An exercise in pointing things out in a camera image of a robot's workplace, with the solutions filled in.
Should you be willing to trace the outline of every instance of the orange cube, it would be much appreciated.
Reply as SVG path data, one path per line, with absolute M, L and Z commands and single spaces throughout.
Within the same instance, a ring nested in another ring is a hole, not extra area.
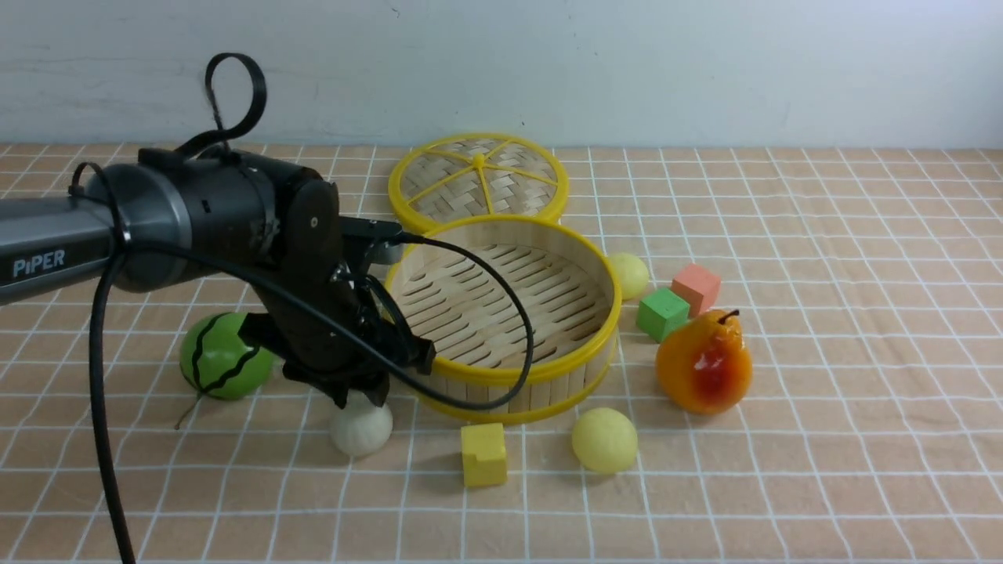
M 672 291 L 690 305 L 690 318 L 704 313 L 721 291 L 721 278 L 698 264 L 690 264 L 672 279 Z

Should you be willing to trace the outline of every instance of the bamboo steamer lid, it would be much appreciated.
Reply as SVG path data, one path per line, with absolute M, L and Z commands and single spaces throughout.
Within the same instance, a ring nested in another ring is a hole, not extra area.
M 551 152 L 497 133 L 420 147 L 397 164 L 388 187 L 397 219 L 418 234 L 491 214 L 557 222 L 568 203 L 568 174 Z

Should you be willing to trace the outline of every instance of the green ball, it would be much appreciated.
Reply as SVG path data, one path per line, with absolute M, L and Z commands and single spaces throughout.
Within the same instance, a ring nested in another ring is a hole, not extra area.
M 248 346 L 237 334 L 244 313 L 203 318 L 185 335 L 181 366 L 197 390 L 218 399 L 240 399 L 263 385 L 272 374 L 271 351 Z

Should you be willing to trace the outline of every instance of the black cable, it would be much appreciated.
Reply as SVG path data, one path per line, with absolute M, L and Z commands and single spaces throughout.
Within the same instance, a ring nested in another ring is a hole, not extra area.
M 236 126 L 230 129 L 225 129 L 223 127 L 223 119 L 220 116 L 220 109 L 216 100 L 216 94 L 213 91 L 212 81 L 216 67 L 228 58 L 236 58 L 244 64 L 244 67 L 251 75 L 253 96 L 251 100 L 251 107 L 248 109 L 244 119 L 242 119 Z M 267 100 L 265 76 L 261 67 L 258 66 L 258 63 L 247 55 L 242 53 L 221 53 L 213 57 L 206 69 L 205 87 L 210 104 L 213 107 L 213 116 L 217 124 L 217 129 L 200 133 L 176 149 L 175 153 L 183 158 L 195 157 L 205 149 L 218 143 L 222 143 L 226 153 L 229 153 L 230 147 L 228 142 L 239 136 L 243 136 L 254 128 L 255 124 L 257 124 L 258 120 L 265 111 L 265 102 Z M 79 185 L 80 175 L 83 170 L 88 167 L 94 171 L 95 176 L 102 185 L 102 188 L 106 193 L 106 200 L 102 201 L 98 198 L 85 194 L 83 188 Z M 115 280 L 118 278 L 118 275 L 121 273 L 121 270 L 124 268 L 126 262 L 131 255 L 135 253 L 153 252 L 185 259 L 190 262 L 215 269 L 219 272 L 229 274 L 230 276 L 241 279 L 253 286 L 263 288 L 285 300 L 287 304 L 300 308 L 304 313 L 311 315 L 316 320 L 324 323 L 330 331 L 342 335 L 352 341 L 356 346 L 383 364 L 384 368 L 386 368 L 389 373 L 393 374 L 397 377 L 397 379 L 415 389 L 418 393 L 455 408 L 479 411 L 493 409 L 494 407 L 505 405 L 517 394 L 519 394 L 529 378 L 530 370 L 533 366 L 533 350 L 535 348 L 533 342 L 533 325 L 530 321 L 529 314 L 526 312 L 522 302 L 519 300 L 519 296 L 517 296 L 516 291 L 509 285 L 508 282 L 506 282 L 505 278 L 503 278 L 501 275 L 491 268 L 491 266 L 485 261 L 474 255 L 472 252 L 461 247 L 444 243 L 442 241 L 435 241 L 416 236 L 406 236 L 400 241 L 397 241 L 440 247 L 451 250 L 470 259 L 487 271 L 487 273 L 501 285 L 501 289 L 513 300 L 513 303 L 516 305 L 516 309 L 523 318 L 523 324 L 526 327 L 526 360 L 523 363 L 523 369 L 520 376 L 515 385 L 513 385 L 512 389 L 500 397 L 483 403 L 474 403 L 449 397 L 415 380 L 408 375 L 403 368 L 383 356 L 382 353 L 363 341 L 355 333 L 341 326 L 338 322 L 324 315 L 323 312 L 317 310 L 310 304 L 304 302 L 267 278 L 258 276 L 254 272 L 248 271 L 238 265 L 217 260 L 213 257 L 205 256 L 177 245 L 158 242 L 137 243 L 132 241 L 124 218 L 122 217 L 121 209 L 118 207 L 115 200 L 115 195 L 111 191 L 111 186 L 99 166 L 93 163 L 80 164 L 73 175 L 73 181 L 69 188 L 69 195 L 73 198 L 100 202 L 108 206 L 113 220 L 112 230 L 114 237 L 114 250 L 109 258 L 108 265 L 101 274 L 97 288 L 94 290 L 94 300 L 91 304 L 88 334 L 89 351 L 87 358 L 89 364 L 90 411 L 94 432 L 94 447 L 97 451 L 97 466 L 101 476 L 101 484 L 104 488 L 104 498 L 108 507 L 108 516 L 111 520 L 111 527 L 114 531 L 115 542 L 118 546 L 118 554 L 121 557 L 123 564 L 133 564 L 135 562 L 135 555 L 132 551 L 132 545 L 128 534 L 128 525 L 125 520 L 125 512 L 122 509 L 121 499 L 118 493 L 118 485 L 115 480 L 114 473 L 114 459 L 111 454 L 111 442 L 108 438 L 107 413 L 104 405 L 103 336 L 104 313 L 107 308 L 108 294 L 110 293 Z M 410 327 L 407 325 L 407 321 L 400 312 L 400 309 L 393 302 L 393 300 L 390 299 L 389 293 L 386 292 L 385 288 L 383 288 L 382 285 L 375 280 L 375 277 L 370 275 L 366 278 L 365 285 L 369 286 L 369 290 L 376 295 L 377 300 L 379 300 L 380 303 L 383 304 L 384 308 L 388 310 L 390 316 L 394 318 L 395 324 L 399 323 L 399 325 L 396 326 L 398 336 L 413 336 Z
M 182 258 L 191 262 L 201 264 L 202 266 L 207 266 L 209 268 L 215 269 L 217 271 L 229 274 L 235 278 L 241 279 L 246 283 L 253 286 L 260 287 L 280 299 L 285 300 L 288 304 L 300 308 L 302 311 L 308 315 L 313 316 L 318 321 L 327 325 L 328 329 L 340 334 L 350 341 L 352 341 L 356 346 L 364 350 L 367 354 L 371 355 L 373 358 L 378 360 L 386 368 L 388 372 L 396 376 L 399 380 L 416 390 L 418 393 L 426 395 L 433 400 L 440 403 L 467 410 L 488 410 L 494 407 L 505 405 L 511 401 L 522 388 L 526 385 L 526 381 L 529 377 L 530 370 L 533 366 L 533 350 L 534 350 L 534 332 L 533 324 L 530 320 L 529 313 L 527 313 L 526 308 L 523 306 L 516 294 L 516 291 L 511 285 L 505 280 L 505 278 L 494 270 L 490 265 L 483 261 L 480 257 L 477 257 L 470 251 L 457 247 L 450 243 L 445 243 L 442 241 L 436 241 L 433 239 L 427 239 L 424 237 L 408 236 L 405 238 L 405 242 L 412 242 L 415 244 L 425 244 L 434 247 L 440 247 L 446 250 L 454 251 L 483 268 L 487 273 L 493 277 L 501 289 L 509 295 L 519 311 L 520 316 L 523 319 L 523 324 L 526 327 L 526 359 L 523 363 L 523 369 L 520 372 L 520 376 L 517 379 L 513 387 L 503 394 L 500 397 L 495 399 L 485 401 L 485 402 L 470 402 L 461 399 L 456 399 L 449 397 L 439 391 L 432 389 L 423 383 L 412 378 L 407 372 L 400 366 L 394 364 L 391 360 L 383 356 L 378 350 L 373 348 L 371 345 L 359 338 L 355 333 L 343 327 L 337 321 L 331 319 L 323 312 L 317 310 L 310 304 L 296 297 L 292 293 L 283 289 L 278 284 L 268 280 L 267 278 L 258 276 L 254 272 L 248 271 L 238 265 L 230 264 L 226 261 L 217 260 L 213 257 L 204 256 L 195 251 L 179 247 L 177 245 L 171 245 L 168 243 L 160 242 L 135 242 L 130 241 L 128 236 L 128 231 L 125 228 L 124 220 L 121 217 L 121 211 L 117 206 L 115 201 L 114 193 L 110 190 L 110 187 L 106 184 L 103 172 L 96 165 L 87 164 L 94 169 L 96 176 L 99 180 L 105 184 L 105 191 L 107 202 L 104 202 L 110 209 L 112 217 L 114 219 L 114 233 L 116 240 L 115 251 L 112 253 L 111 258 L 104 272 L 101 274 L 101 278 L 97 284 L 97 288 L 94 290 L 94 300 L 91 306 L 91 317 L 89 324 L 89 334 L 88 334 L 88 363 L 89 363 L 89 383 L 90 383 L 90 407 L 91 407 L 91 422 L 94 433 L 94 447 L 97 451 L 97 465 L 101 477 L 101 485 L 104 489 L 105 503 L 108 508 L 108 516 L 111 520 L 111 527 L 115 535 L 115 542 L 118 546 L 118 553 L 121 557 L 123 564 L 133 564 L 135 562 L 135 555 L 132 550 L 131 541 L 129 540 L 128 524 L 125 519 L 125 512 L 122 508 L 121 498 L 118 492 L 118 485 L 115 479 L 114 473 L 114 459 L 111 454 L 111 442 L 108 437 L 108 424 L 107 424 L 107 412 L 105 410 L 104 404 L 104 360 L 103 360 L 103 335 L 104 335 L 104 314 L 107 308 L 108 294 L 111 291 L 114 281 L 118 278 L 119 273 L 126 264 L 127 260 L 133 254 L 142 252 L 153 252 L 164 254 L 169 256 L 174 256 L 177 258 Z M 91 197 L 85 196 L 79 190 L 74 190 L 71 187 L 70 194 L 73 197 L 87 198 Z M 380 290 L 384 290 L 381 285 L 378 285 Z M 391 312 L 391 317 L 399 319 L 402 323 L 402 327 L 398 327 L 398 331 L 406 331 L 410 334 L 410 328 L 407 327 L 407 322 L 404 320 L 399 308 L 392 299 L 389 298 L 389 294 L 384 292 L 375 291 L 377 299 L 384 304 L 384 307 Z
M 439 243 L 442 243 L 441 241 L 435 241 L 435 240 L 425 240 L 425 241 L 431 241 L 431 243 L 428 244 L 433 246 L 443 246 L 439 245 Z M 373 348 L 369 343 L 362 340 L 358 335 L 356 335 L 351 330 L 347 329 L 334 319 L 331 319 L 330 317 L 325 315 L 323 312 L 317 310 L 309 303 L 303 301 L 302 299 L 293 295 L 289 291 L 285 290 L 275 282 L 272 282 L 271 280 L 263 276 L 259 276 L 254 272 L 246 270 L 243 267 L 231 264 L 227 261 L 222 261 L 215 259 L 213 257 L 205 256 L 201 253 L 191 251 L 189 249 L 185 249 L 177 245 L 172 245 L 169 243 L 161 243 L 161 242 L 153 242 L 153 241 L 134 242 L 130 245 L 127 252 L 130 255 L 143 252 L 154 252 L 173 256 L 176 258 L 185 259 L 194 263 L 201 264 L 202 266 L 212 268 L 224 274 L 229 274 L 230 276 L 243 280 L 244 282 L 247 282 L 252 286 L 257 286 L 261 289 L 264 289 L 265 291 L 274 294 L 275 296 L 284 300 L 287 304 L 293 307 L 297 307 L 307 315 L 312 316 L 317 321 L 326 325 L 330 331 L 347 338 L 352 342 L 352 344 L 361 348 L 367 354 L 371 355 L 373 358 L 379 361 L 379 363 L 382 364 L 383 367 L 388 372 L 397 377 L 397 379 L 401 380 L 409 387 L 415 389 L 418 393 L 426 395 L 429 398 L 434 399 L 435 401 L 449 405 L 451 407 L 455 407 L 457 409 L 466 409 L 471 411 L 486 411 L 489 409 L 493 409 L 495 407 L 500 407 L 501 405 L 505 405 L 506 403 L 511 401 L 514 397 L 516 397 L 516 395 L 519 394 L 522 388 L 526 385 L 526 380 L 529 377 L 531 368 L 533 367 L 533 349 L 535 345 L 533 342 L 533 323 L 530 321 L 530 314 L 527 313 L 526 308 L 523 306 L 522 302 L 519 299 L 519 296 L 516 294 L 516 291 L 512 288 L 512 286 L 510 286 L 509 283 L 506 282 L 505 278 L 503 278 L 501 275 L 497 273 L 497 271 L 491 268 L 489 264 L 484 262 L 483 259 L 477 257 L 476 255 L 474 255 L 470 251 L 467 251 L 466 249 L 455 247 L 448 243 L 444 245 L 448 245 L 448 246 L 443 246 L 443 248 L 446 249 L 450 250 L 452 250 L 453 248 L 459 249 L 459 251 L 457 252 L 469 258 L 474 263 L 481 265 L 481 267 L 484 268 L 488 272 L 488 274 L 498 282 L 498 284 L 501 285 L 501 289 L 507 294 L 509 294 L 509 297 L 513 300 L 513 303 L 516 305 L 516 309 L 519 311 L 520 317 L 523 318 L 523 325 L 527 329 L 527 339 L 526 339 L 527 354 L 526 354 L 526 359 L 523 362 L 523 369 L 513 387 L 505 394 L 496 397 L 495 399 L 483 402 L 466 401 L 464 399 L 456 399 L 455 397 L 450 397 L 448 395 L 443 394 L 440 391 L 428 387 L 427 385 L 411 377 L 403 368 L 394 364 L 393 361 L 386 358 L 383 355 L 383 353 Z

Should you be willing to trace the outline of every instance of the bamboo steamer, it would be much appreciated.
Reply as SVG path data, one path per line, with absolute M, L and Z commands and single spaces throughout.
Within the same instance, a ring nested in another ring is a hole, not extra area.
M 431 407 L 476 422 L 523 424 L 585 399 L 618 350 L 621 289 L 603 253 L 574 231 L 527 216 L 477 216 L 425 237 L 459 245 L 513 287 L 534 328 L 534 364 L 522 391 L 490 411 L 469 411 L 420 396 Z M 422 382 L 450 397 L 487 401 L 517 381 L 526 355 L 522 318 L 501 286 L 469 259 L 412 245 L 386 287 L 416 335 L 437 357 Z
M 569 196 L 568 174 L 551 152 L 521 137 L 483 132 L 415 149 L 394 167 L 387 186 L 401 225 L 419 234 L 495 214 L 556 222 Z

